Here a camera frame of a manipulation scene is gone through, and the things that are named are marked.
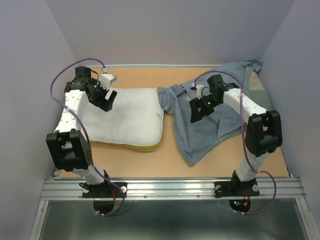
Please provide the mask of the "white pillow yellow edge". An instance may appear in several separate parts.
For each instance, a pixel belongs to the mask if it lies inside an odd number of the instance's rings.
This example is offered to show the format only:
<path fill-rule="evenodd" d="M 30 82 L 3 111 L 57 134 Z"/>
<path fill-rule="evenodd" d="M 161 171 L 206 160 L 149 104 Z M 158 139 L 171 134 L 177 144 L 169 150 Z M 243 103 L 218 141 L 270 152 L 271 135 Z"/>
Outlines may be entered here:
<path fill-rule="evenodd" d="M 154 151 L 163 133 L 164 110 L 156 88 L 113 88 L 117 96 L 108 112 L 88 104 L 82 117 L 89 140 Z"/>

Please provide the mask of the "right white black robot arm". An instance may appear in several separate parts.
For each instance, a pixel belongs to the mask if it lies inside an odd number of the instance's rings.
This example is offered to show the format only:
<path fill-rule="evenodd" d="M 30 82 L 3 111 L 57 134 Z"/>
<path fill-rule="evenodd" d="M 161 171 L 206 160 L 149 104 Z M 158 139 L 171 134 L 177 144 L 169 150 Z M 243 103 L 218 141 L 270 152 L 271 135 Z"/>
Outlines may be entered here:
<path fill-rule="evenodd" d="M 226 104 L 240 116 L 240 127 L 244 160 L 233 172 L 231 180 L 218 182 L 214 187 L 214 197 L 241 197 L 253 194 L 258 196 L 256 176 L 269 154 L 274 153 L 283 143 L 280 113 L 267 110 L 251 100 L 244 93 L 239 80 L 224 82 L 221 71 L 212 71 L 207 79 L 209 94 L 203 94 L 205 86 L 196 81 L 191 89 L 196 97 L 189 101 L 191 123 L 196 123 L 215 111 L 215 107 Z"/>

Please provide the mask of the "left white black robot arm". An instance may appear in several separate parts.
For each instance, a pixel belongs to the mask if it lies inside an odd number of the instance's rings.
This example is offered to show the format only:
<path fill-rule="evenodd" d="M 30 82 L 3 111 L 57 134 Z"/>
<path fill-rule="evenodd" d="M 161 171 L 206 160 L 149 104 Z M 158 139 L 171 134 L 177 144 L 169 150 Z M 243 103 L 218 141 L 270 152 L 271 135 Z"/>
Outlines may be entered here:
<path fill-rule="evenodd" d="M 82 119 L 88 104 L 104 112 L 112 109 L 117 92 L 109 87 L 117 78 L 105 67 L 97 78 L 92 78 L 93 72 L 85 66 L 75 68 L 74 79 L 64 89 L 59 123 L 54 132 L 47 134 L 46 144 L 56 169 L 79 175 L 85 181 L 81 187 L 87 193 L 106 197 L 113 189 L 106 171 L 94 164 L 89 134 Z"/>

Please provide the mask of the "blue patchwork pillowcase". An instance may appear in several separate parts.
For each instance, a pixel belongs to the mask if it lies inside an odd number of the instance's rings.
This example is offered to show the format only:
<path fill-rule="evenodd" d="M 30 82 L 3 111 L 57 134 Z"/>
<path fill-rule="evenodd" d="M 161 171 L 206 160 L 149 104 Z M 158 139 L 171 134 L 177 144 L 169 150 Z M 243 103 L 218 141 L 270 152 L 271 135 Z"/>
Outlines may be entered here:
<path fill-rule="evenodd" d="M 197 84 L 208 86 L 209 77 L 221 74 L 225 83 L 241 84 L 244 93 L 259 106 L 271 110 L 268 94 L 257 73 L 263 63 L 258 60 L 226 63 L 214 67 L 197 79 Z M 241 134 L 241 120 L 227 104 L 215 107 L 214 112 L 202 120 L 191 123 L 189 101 L 197 96 L 192 90 L 194 79 L 170 87 L 158 87 L 160 106 L 173 118 L 173 129 L 179 150 L 189 166 L 198 163 L 222 141 Z"/>

